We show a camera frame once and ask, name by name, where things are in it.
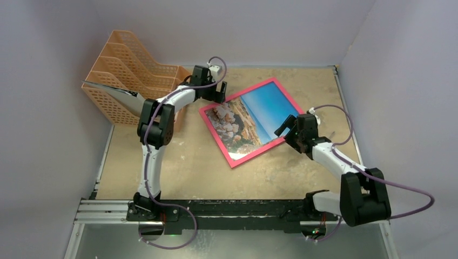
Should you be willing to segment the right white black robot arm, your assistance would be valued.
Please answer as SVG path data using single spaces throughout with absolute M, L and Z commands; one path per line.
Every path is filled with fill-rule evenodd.
M 307 218 L 315 220 L 323 213 L 331 213 L 354 227 L 391 217 L 382 171 L 354 162 L 340 152 L 329 138 L 319 136 L 318 120 L 314 115 L 290 114 L 274 133 L 340 181 L 339 193 L 319 190 L 306 194 L 303 212 Z

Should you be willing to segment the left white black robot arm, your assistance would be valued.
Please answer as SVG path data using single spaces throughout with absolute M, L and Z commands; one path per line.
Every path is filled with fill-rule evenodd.
M 227 83 L 218 65 L 196 65 L 190 76 L 171 93 L 159 99 L 146 99 L 142 106 L 137 134 L 142 145 L 142 176 L 138 191 L 128 204 L 127 220 L 162 220 L 169 207 L 160 202 L 160 173 L 166 146 L 174 134 L 175 114 L 198 99 L 225 101 Z

